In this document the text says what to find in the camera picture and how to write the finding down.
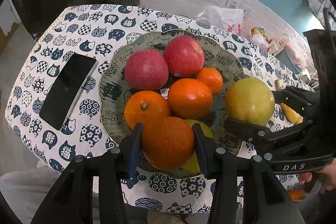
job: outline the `smartphone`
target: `smartphone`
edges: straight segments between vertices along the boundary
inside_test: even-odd
[[[95,58],[74,53],[50,88],[40,117],[56,130],[61,130],[82,91],[83,83],[96,65]]]

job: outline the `ceramic plate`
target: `ceramic plate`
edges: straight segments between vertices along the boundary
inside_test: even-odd
[[[171,30],[167,32],[150,32],[137,38],[134,42],[129,43],[118,49],[110,63],[110,67],[104,72],[99,85],[101,110],[100,119],[106,133],[110,138],[119,145],[122,138],[130,134],[124,118],[125,104],[128,99],[137,92],[132,89],[125,80],[125,65],[128,57],[136,51],[153,48],[161,54],[167,44],[175,37],[187,35],[193,37],[202,46],[205,54],[204,67],[217,69],[223,76],[224,85],[222,90],[214,95],[213,107],[211,113],[202,118],[201,121],[206,123],[212,130],[218,147],[229,150],[237,155],[242,141],[237,137],[227,133],[224,130],[224,121],[227,118],[224,99],[228,88],[237,80],[246,78],[239,61],[229,52],[225,51],[220,45],[210,37],[202,35],[193,35],[184,30]],[[170,77],[163,88],[169,88],[175,81]],[[138,167],[156,173],[165,173],[171,177],[182,179],[200,176],[201,173],[189,173],[182,168],[174,170],[157,170],[151,166],[146,158],[141,155]]]

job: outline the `apple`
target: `apple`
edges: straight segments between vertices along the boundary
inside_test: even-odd
[[[170,75],[190,77],[202,69],[204,52],[192,37],[182,35],[167,45],[163,57],[167,62]]]
[[[168,66],[163,56],[156,50],[134,52],[125,66],[127,83],[137,90],[157,90],[167,83]]]

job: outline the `package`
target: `package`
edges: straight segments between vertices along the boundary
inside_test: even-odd
[[[251,29],[251,38],[249,41],[265,50],[270,48],[268,36],[266,35],[265,30],[261,27]]]
[[[197,15],[196,20],[228,32],[239,34],[243,24],[243,13],[244,11],[241,9],[206,6],[204,11]]]
[[[289,40],[285,46],[289,59],[299,65],[302,69],[306,67],[307,54],[294,39]]]

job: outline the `table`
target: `table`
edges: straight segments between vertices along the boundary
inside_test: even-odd
[[[30,52],[8,100],[5,116],[9,125],[28,149],[60,173],[75,155],[102,155],[115,143],[100,123],[98,84],[115,50],[146,32],[174,28],[212,37],[237,57],[246,75],[263,80],[271,90],[275,90],[277,79],[285,85],[309,89],[275,57],[217,27],[141,7],[81,5],[66,8]],[[56,131],[39,117],[39,111],[57,75],[74,52],[96,58],[98,66],[83,85],[83,92],[62,130]],[[83,104],[93,107],[89,115],[81,110]],[[292,125],[276,105],[267,126],[276,131]],[[255,155],[254,146],[244,143],[239,156],[252,155]],[[278,179],[286,189],[298,183],[296,175],[280,175]],[[173,190],[161,187],[164,190],[159,191],[160,183],[172,184]],[[237,189],[240,208],[244,196],[241,178],[237,180]],[[214,180],[204,177],[179,180],[138,169],[132,179],[122,180],[122,190],[124,201],[133,206],[173,213],[208,213]],[[94,191],[98,191],[96,180]]]

